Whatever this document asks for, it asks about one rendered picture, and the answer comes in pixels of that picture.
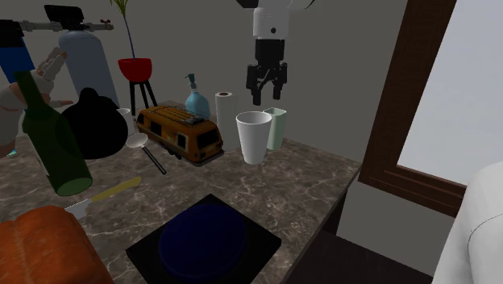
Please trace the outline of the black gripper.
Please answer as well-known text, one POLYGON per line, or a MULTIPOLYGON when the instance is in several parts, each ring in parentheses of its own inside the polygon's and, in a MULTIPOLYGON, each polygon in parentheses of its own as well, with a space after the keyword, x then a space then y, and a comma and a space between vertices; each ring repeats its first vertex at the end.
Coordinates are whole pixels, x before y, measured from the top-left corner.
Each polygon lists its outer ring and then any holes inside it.
POLYGON ((246 88, 251 91, 252 102, 261 105, 261 91, 268 81, 273 83, 273 98, 281 99, 283 85, 287 83, 288 65, 284 60, 285 40, 256 39, 257 65, 247 66, 246 88))

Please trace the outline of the pale green square cup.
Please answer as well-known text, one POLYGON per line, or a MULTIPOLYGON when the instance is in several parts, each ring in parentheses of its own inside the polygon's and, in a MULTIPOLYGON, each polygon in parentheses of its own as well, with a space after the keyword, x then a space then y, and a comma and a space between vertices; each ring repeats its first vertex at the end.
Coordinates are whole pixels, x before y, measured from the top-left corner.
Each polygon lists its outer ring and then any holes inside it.
POLYGON ((264 110, 264 113, 268 113, 272 116, 267 148, 274 151, 281 147, 284 139, 287 111, 269 107, 264 110))

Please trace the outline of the white paper towel roll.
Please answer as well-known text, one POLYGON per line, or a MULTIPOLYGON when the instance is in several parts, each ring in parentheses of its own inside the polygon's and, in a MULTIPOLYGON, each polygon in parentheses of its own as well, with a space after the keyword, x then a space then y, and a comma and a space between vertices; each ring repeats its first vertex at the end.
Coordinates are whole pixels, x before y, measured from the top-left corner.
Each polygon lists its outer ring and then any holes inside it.
POLYGON ((229 92, 218 92, 215 95, 217 125, 222 137, 222 149, 232 151, 240 146, 236 123, 239 98, 229 92))

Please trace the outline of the light blue pump bottle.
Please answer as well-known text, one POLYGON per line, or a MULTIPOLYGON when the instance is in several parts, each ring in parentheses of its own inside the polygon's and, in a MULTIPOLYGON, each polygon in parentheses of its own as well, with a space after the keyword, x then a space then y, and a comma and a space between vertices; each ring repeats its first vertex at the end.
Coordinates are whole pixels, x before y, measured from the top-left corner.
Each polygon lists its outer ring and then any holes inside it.
POLYGON ((189 79, 189 86, 191 89, 190 96, 185 101, 185 108, 188 111, 193 112, 196 115, 202 116, 204 118, 210 118, 210 106, 209 102, 202 94, 197 90, 197 84, 195 82, 195 75, 189 73, 186 78, 189 79))

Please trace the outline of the orange toy van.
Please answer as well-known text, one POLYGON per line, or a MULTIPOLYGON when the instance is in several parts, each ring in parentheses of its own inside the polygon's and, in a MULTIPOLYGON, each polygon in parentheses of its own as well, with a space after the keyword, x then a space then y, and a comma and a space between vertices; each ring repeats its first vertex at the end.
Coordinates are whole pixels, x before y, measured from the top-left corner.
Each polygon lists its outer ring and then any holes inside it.
POLYGON ((178 106, 141 110, 137 128, 177 159, 202 166, 224 154, 218 126, 211 120, 178 106))

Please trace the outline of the brown framed window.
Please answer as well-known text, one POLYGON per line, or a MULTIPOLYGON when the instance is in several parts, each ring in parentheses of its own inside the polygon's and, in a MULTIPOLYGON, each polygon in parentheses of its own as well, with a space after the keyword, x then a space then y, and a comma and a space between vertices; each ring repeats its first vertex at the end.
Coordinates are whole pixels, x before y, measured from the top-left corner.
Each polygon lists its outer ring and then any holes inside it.
POLYGON ((455 216, 503 161, 503 0, 408 0, 360 181, 455 216))

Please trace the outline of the red potted plant on stool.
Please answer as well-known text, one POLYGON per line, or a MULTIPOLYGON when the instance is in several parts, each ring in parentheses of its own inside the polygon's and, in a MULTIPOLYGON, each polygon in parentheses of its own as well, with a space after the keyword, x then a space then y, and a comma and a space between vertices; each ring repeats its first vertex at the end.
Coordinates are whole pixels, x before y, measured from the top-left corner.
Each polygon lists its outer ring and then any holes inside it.
POLYGON ((149 95, 154 107, 157 107, 156 97, 153 93, 151 84, 149 82, 152 75, 152 60, 150 58, 140 58, 135 54, 134 44, 131 38, 131 32, 127 23, 127 3, 129 0, 108 0, 112 6, 116 6, 123 17, 127 29, 129 45, 131 49, 131 58, 124 58, 118 60, 118 66, 122 75, 129 81, 130 101, 131 101, 131 114, 135 116, 135 87, 139 86, 143 104, 149 108, 148 97, 149 95))

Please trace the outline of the black square mat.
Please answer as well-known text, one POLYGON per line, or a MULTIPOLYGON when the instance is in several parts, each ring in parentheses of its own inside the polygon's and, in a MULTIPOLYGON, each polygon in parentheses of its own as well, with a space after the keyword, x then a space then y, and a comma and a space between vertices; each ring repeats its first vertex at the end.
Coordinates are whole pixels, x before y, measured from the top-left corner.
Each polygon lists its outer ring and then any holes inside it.
MULTIPOLYGON (((212 194, 208 194, 191 207, 207 203, 220 204, 234 209, 212 194)), ((238 213, 245 223, 247 233, 243 254, 230 271, 213 281, 185 282, 174 277, 164 268, 159 255, 159 240, 164 226, 170 220, 127 248, 127 256, 148 284, 252 284, 253 279, 281 246, 281 239, 247 216, 238 213)))

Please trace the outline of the dark blue plate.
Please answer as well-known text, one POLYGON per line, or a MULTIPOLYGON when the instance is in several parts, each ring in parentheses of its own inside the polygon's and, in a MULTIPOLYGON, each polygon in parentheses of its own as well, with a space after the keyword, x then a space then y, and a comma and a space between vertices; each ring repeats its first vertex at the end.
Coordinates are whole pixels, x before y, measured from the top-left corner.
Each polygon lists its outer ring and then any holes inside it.
POLYGON ((213 281, 241 258, 246 226, 239 213, 207 203, 182 211, 161 233, 159 255, 174 277, 191 283, 213 281))

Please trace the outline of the black round pot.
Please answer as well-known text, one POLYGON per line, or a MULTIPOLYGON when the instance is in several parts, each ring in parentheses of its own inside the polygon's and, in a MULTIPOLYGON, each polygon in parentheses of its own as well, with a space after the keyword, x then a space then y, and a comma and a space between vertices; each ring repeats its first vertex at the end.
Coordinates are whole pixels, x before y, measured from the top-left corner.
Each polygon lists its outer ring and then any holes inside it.
POLYGON ((85 87, 78 102, 62 115, 67 119, 85 160, 112 156, 126 143, 127 122, 118 106, 93 88, 85 87))

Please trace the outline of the grey gas cylinder with pipe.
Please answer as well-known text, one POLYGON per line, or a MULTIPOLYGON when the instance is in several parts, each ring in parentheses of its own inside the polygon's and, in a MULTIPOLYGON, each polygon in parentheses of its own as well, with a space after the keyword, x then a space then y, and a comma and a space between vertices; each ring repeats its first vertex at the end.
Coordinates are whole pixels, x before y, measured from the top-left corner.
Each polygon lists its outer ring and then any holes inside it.
POLYGON ((46 5, 44 10, 49 19, 47 23, 23 20, 19 23, 21 30, 62 31, 58 45, 67 53, 65 64, 76 92, 80 93, 85 87, 89 87, 118 105, 102 42, 94 34, 96 31, 111 31, 114 26, 108 20, 86 23, 78 6, 46 5))

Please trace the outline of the green glass bottle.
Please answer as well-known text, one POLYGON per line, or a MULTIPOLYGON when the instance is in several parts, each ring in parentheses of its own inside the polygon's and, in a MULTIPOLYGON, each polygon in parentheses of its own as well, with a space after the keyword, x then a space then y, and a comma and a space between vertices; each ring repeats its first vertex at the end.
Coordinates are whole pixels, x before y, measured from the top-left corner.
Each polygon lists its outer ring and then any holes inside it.
POLYGON ((78 147, 68 120, 42 98, 28 71, 15 73, 27 109, 22 122, 52 188, 59 196, 88 189, 93 179, 78 147))

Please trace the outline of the blue tank with black cap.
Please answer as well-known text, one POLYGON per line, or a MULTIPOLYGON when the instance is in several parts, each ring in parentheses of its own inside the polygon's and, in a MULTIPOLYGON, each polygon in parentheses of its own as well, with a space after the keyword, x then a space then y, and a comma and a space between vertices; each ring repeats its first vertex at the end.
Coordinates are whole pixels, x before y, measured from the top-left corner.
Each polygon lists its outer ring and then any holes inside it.
POLYGON ((0 67, 9 83, 16 82, 15 72, 35 68, 23 37, 24 33, 18 22, 0 19, 0 67))

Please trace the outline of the orange bread loaf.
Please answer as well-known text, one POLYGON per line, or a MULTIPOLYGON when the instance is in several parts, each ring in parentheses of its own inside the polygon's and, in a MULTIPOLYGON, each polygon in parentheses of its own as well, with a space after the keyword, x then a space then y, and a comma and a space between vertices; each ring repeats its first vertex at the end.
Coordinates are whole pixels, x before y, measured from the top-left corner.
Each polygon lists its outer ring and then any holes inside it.
POLYGON ((46 206, 0 223, 0 284, 114 284, 77 219, 46 206))

